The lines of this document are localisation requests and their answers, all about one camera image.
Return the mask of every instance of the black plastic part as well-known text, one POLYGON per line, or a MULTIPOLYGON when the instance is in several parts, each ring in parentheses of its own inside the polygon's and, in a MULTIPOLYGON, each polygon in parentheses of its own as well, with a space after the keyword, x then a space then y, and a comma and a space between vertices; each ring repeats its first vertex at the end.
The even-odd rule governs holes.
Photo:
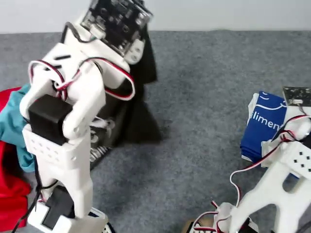
POLYGON ((75 218, 74 203, 67 189, 63 186, 57 186, 48 199, 46 206, 50 209, 45 216, 42 225, 53 229, 61 215, 68 218, 75 218))
POLYGON ((63 135, 63 121, 72 105, 53 96, 44 95, 29 107, 29 122, 33 133, 58 145, 67 139, 63 135))
POLYGON ((190 233, 190 231, 191 231, 191 229, 192 229, 193 224, 194 224, 194 222, 191 222, 191 223, 189 224, 189 227, 188 227, 188 229, 187 229, 186 233, 190 233))
POLYGON ((115 229, 111 226, 110 222, 108 222, 107 225, 110 228, 111 233, 116 233, 115 229))

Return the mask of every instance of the humanoid robot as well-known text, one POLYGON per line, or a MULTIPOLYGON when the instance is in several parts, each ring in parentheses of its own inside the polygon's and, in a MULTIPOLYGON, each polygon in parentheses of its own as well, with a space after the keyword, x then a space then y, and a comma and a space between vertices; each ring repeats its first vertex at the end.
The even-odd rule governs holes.
POLYGON ((249 167, 235 171, 230 182, 236 187, 236 205, 212 202, 215 211, 200 215, 193 223, 191 233, 259 233, 249 216, 261 208, 276 205, 274 233, 302 233, 310 223, 298 229, 299 220, 311 203, 311 88, 284 87, 287 104, 285 121, 275 137, 262 143, 262 159, 249 167), (262 162, 271 165, 257 183, 240 201, 239 187, 232 181, 234 174, 249 171, 262 162), (289 175, 299 179, 290 191, 283 183, 289 175), (197 226, 204 215, 214 215, 213 227, 197 226))
POLYGON ((151 18, 139 0, 93 0, 76 22, 66 23, 60 43, 30 62, 31 89, 20 112, 38 182, 28 222, 41 231, 112 231, 107 216, 92 208, 90 124, 106 94, 123 101, 135 96, 130 72, 145 55, 151 18), (127 93, 116 91, 124 84, 127 93))

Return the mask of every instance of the white plastic bracket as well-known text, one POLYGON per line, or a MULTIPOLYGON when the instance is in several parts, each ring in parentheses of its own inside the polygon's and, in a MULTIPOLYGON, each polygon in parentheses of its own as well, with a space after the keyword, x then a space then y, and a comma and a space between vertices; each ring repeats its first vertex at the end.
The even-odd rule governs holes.
POLYGON ((236 233, 249 215, 269 204, 277 207, 276 233, 297 230, 299 219, 311 203, 311 149, 295 141, 279 148, 276 153, 276 161, 256 187, 245 195, 238 208, 232 210, 230 233, 236 233), (283 183, 292 172, 301 177, 293 190, 286 192, 283 183))

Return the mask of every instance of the wire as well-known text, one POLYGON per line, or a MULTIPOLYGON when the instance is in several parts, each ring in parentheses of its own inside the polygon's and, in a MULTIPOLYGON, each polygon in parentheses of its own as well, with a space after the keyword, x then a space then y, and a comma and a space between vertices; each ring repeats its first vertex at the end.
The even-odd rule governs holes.
POLYGON ((267 153, 265 156, 263 156, 259 161, 257 161, 256 163, 250 165, 250 166, 247 166, 246 168, 244 169, 241 169, 241 170, 237 170, 237 171, 234 171, 231 173, 230 175, 230 183, 236 188, 237 192, 238 192, 238 199, 237 199, 237 203, 236 203, 236 207, 239 206, 239 203, 240 203, 240 200, 241 200, 241 190, 240 188, 232 181, 232 177, 237 174, 237 173, 240 173, 240 172, 244 172, 244 171, 249 171, 255 167, 257 167, 258 165, 260 165, 263 161, 265 161, 274 151, 276 151, 276 149, 279 147, 279 145, 283 143, 283 140, 275 147, 273 148, 269 153, 267 153))
POLYGON ((309 228, 311 228, 311 221, 305 223, 301 228, 296 231, 296 233, 305 233, 309 228))
POLYGON ((119 100, 123 100, 123 101, 129 101, 131 100, 134 95, 135 95, 135 85, 134 85, 134 80, 133 80, 133 77, 131 76, 130 73, 128 73, 126 70, 122 69, 121 67, 119 67, 118 65, 114 64, 113 62, 109 61, 108 59, 106 58, 103 58, 103 57, 89 57, 89 58, 86 58, 85 60, 83 60, 80 65, 79 65, 79 68, 85 63, 85 62, 88 62, 88 61, 92 61, 92 60, 100 60, 100 61, 103 61, 105 63, 107 63, 108 65, 112 66, 113 68, 117 69, 119 72, 121 72, 125 78, 130 82, 131 86, 132 86, 132 93, 129 94, 129 95, 126 95, 126 96, 123 96, 123 95, 119 95, 115 92, 113 92, 112 90, 110 89, 107 89, 105 88, 105 92, 119 100))
POLYGON ((41 182, 41 180, 40 180, 40 175, 39 175, 39 170, 38 170, 38 162, 37 162, 37 159, 36 159, 35 156, 34 156, 34 161, 35 161, 35 179, 36 179, 36 181, 37 181, 37 187, 35 188, 35 191, 36 191, 35 198, 34 198, 33 202, 31 203, 29 209, 27 210, 26 214, 25 214, 23 217, 21 217, 21 218, 17 221, 17 223, 16 223, 15 227, 13 228, 13 230, 11 231, 11 233, 15 233, 16 230, 18 229, 20 223, 21 223, 23 220, 25 220, 25 219, 29 216, 29 214, 31 213, 31 211, 32 211, 34 208, 36 208, 37 201, 39 201, 39 197, 40 197, 40 195, 41 195, 41 191, 42 191, 43 189, 52 188, 52 187, 53 187, 54 185, 56 185, 57 182, 58 182, 58 181, 55 181, 55 182, 53 182, 51 185, 46 186, 46 187, 43 187, 43 186, 42 186, 42 182, 41 182))
POLYGON ((218 212, 216 211, 208 211, 208 212, 204 212, 202 213, 194 222, 193 222, 193 228, 196 231, 211 231, 211 232, 215 232, 216 229, 212 228, 212 227, 196 227, 195 225, 199 222, 199 220, 201 218, 203 218, 205 215, 216 215, 218 214, 218 212))
POLYGON ((231 215, 229 215, 229 216, 227 216, 227 217, 225 217, 225 218, 220 219, 220 220, 217 221, 217 223, 216 223, 216 228, 217 228, 216 230, 217 230, 217 233, 223 233, 223 232, 220 230, 220 228, 219 228, 219 223, 220 223, 221 221, 227 220, 228 218, 230 218, 230 216, 231 216, 231 215))
POLYGON ((306 112, 303 110, 303 107, 300 103, 297 104, 298 107, 299 107, 299 110, 304 114, 304 115, 307 115, 306 112))
MULTIPOLYGON (((58 79, 53 80, 53 81, 55 81, 55 83, 57 83, 57 84, 65 83, 65 79, 64 79, 63 75, 53 65, 51 65, 50 63, 48 63, 46 61, 34 60, 34 61, 31 61, 28 65, 28 76, 29 76, 30 84, 33 84, 35 65, 42 65, 43 67, 48 68, 49 70, 52 70, 54 73, 56 73, 58 79)), ((61 92, 56 93, 56 96, 62 97, 62 100, 65 101, 68 97, 67 90, 65 88, 62 89, 61 92)))
POLYGON ((70 22, 67 22, 65 24, 65 29, 64 30, 67 30, 67 28, 69 28, 71 30, 74 38, 76 38, 80 43, 87 44, 87 43, 91 43, 91 42, 93 42, 93 41, 95 41, 97 39, 96 37, 91 37, 89 40, 82 40, 81 37, 80 37, 80 34, 77 31, 77 29, 70 22))
POLYGON ((219 206, 215 201, 212 200, 210 203, 215 207, 215 209, 218 209, 219 206))

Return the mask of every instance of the gray carpet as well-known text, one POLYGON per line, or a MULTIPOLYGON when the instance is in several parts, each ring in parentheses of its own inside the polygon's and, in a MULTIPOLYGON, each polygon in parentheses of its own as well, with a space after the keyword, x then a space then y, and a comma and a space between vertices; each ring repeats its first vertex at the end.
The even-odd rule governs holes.
MULTIPOLYGON (((92 172, 94 207, 117 233, 179 233, 187 219, 212 209, 212 197, 235 203, 229 175, 247 164, 239 145, 253 93, 311 85, 310 32, 151 32, 151 38, 159 81, 147 87, 146 102, 165 140, 116 149, 92 172)), ((0 89, 26 83, 27 63, 59 39, 0 35, 0 89)), ((235 180, 245 193, 263 172, 235 180)), ((252 216, 262 233, 275 213, 270 206, 252 216)), ((310 217, 311 210, 302 222, 310 217)))

